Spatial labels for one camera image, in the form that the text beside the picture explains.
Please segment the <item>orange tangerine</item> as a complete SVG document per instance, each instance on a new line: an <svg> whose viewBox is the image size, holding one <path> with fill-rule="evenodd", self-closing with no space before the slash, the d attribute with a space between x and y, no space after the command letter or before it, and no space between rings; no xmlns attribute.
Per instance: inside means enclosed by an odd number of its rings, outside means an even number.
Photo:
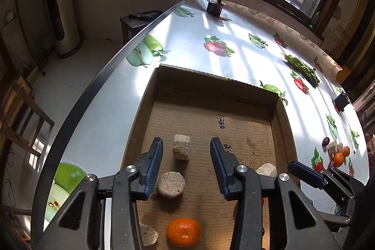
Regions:
<svg viewBox="0 0 375 250"><path fill-rule="evenodd" d="M332 158L332 162L335 168L339 168L345 162L345 156L342 152L335 153L334 157Z"/></svg>
<svg viewBox="0 0 375 250"><path fill-rule="evenodd" d="M198 243L202 227L192 218L178 218L169 223L167 239L177 247L192 247Z"/></svg>
<svg viewBox="0 0 375 250"><path fill-rule="evenodd" d="M344 157L348 157L350 155L350 148L348 146L343 147L342 154Z"/></svg>

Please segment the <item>beige cylindrical cork block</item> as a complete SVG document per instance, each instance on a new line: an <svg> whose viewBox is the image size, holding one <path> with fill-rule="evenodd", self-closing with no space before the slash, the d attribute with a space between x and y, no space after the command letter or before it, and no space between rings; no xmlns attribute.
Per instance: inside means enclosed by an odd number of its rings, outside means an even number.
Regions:
<svg viewBox="0 0 375 250"><path fill-rule="evenodd" d="M191 155L191 138L183 134L176 134L173 138L172 150L176 159L189 161Z"/></svg>

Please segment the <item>orange tangerine front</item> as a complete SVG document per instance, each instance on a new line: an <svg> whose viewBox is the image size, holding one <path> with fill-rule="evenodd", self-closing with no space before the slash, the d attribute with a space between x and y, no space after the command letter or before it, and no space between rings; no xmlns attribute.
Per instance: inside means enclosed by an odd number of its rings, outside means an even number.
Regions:
<svg viewBox="0 0 375 250"><path fill-rule="evenodd" d="M192 247L198 243L202 227L192 218L178 218L169 223L167 239L177 247Z"/></svg>

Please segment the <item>dark red date back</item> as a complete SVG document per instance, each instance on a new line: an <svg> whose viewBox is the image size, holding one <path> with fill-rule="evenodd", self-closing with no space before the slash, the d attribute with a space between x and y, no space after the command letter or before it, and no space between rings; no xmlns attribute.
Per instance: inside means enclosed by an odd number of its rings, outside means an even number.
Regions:
<svg viewBox="0 0 375 250"><path fill-rule="evenodd" d="M329 137L325 137L322 140L322 147L327 147L329 143L330 143L330 138Z"/></svg>

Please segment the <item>small black box weight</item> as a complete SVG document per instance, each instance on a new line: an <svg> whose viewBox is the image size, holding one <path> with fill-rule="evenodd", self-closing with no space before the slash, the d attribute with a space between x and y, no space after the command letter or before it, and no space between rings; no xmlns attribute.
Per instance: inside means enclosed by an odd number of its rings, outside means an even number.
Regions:
<svg viewBox="0 0 375 250"><path fill-rule="evenodd" d="M343 112L345 107L350 104L348 96L346 93L341 92L334 100L334 107L336 108L337 112Z"/></svg>

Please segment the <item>bundle of green vegetables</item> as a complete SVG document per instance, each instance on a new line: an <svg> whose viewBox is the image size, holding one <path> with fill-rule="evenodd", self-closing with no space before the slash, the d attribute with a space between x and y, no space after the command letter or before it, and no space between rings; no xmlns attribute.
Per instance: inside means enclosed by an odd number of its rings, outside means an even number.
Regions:
<svg viewBox="0 0 375 250"><path fill-rule="evenodd" d="M300 59L292 55L284 55L284 58L313 86L313 88L319 86L320 81L314 68L309 67L307 64L301 62Z"/></svg>

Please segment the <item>fruit-print tablecloth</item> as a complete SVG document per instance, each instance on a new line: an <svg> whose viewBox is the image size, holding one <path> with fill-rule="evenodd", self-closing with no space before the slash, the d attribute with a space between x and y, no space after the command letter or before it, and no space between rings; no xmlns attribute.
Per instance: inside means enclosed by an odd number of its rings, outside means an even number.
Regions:
<svg viewBox="0 0 375 250"><path fill-rule="evenodd" d="M316 48L290 42L249 10L206 12L207 0L185 0L135 36L87 87L46 159L33 204L38 249L142 249L140 224L159 234L156 249L373 249L373 232L326 232L319 213L340 216L322 190L290 174L299 161L328 170L334 155L322 140L350 148L339 168L363 184L370 178L362 128L350 103L337 112L337 66ZM314 68L313 86L284 55ZM173 154L173 138L191 138L189 161ZM163 173L183 175L173 199L154 192L134 198L136 160L163 140ZM219 190L210 141L233 153L241 182L237 201ZM258 175L265 163L277 177ZM192 247L167 239L169 223L192 218L202 227Z"/></svg>

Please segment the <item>wooden chair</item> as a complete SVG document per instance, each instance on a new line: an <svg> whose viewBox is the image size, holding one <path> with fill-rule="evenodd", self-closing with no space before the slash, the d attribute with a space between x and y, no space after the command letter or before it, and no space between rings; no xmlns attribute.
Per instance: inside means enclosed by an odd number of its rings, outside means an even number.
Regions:
<svg viewBox="0 0 375 250"><path fill-rule="evenodd" d="M34 134L24 136L31 119L38 118ZM1 167L7 162L10 146L15 144L23 151L33 155L36 159L41 157L35 147L42 127L48 124L51 128L55 122L34 101L31 88L20 77L8 73L1 79Z"/></svg>

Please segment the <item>small dark side table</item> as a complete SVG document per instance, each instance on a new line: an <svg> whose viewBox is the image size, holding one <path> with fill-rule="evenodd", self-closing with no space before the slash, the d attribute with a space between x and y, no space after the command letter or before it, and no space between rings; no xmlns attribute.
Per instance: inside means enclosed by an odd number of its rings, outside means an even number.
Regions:
<svg viewBox="0 0 375 250"><path fill-rule="evenodd" d="M144 27L157 19L163 12L160 10L132 13L120 18L123 44L126 44L137 35Z"/></svg>

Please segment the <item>white standing air conditioner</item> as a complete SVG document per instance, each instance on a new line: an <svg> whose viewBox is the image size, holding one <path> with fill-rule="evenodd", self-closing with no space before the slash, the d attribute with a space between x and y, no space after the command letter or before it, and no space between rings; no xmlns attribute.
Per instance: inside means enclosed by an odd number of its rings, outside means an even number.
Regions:
<svg viewBox="0 0 375 250"><path fill-rule="evenodd" d="M56 0L63 38L57 39L56 52L59 58L67 58L82 46L78 32L73 0Z"/></svg>

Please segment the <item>dark jar with spool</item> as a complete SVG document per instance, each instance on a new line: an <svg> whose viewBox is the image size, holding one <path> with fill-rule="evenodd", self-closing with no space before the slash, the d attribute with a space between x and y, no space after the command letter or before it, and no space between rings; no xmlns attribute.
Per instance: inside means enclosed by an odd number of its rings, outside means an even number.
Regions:
<svg viewBox="0 0 375 250"><path fill-rule="evenodd" d="M226 5L226 0L208 0L206 12L215 18L221 17L221 11Z"/></svg>

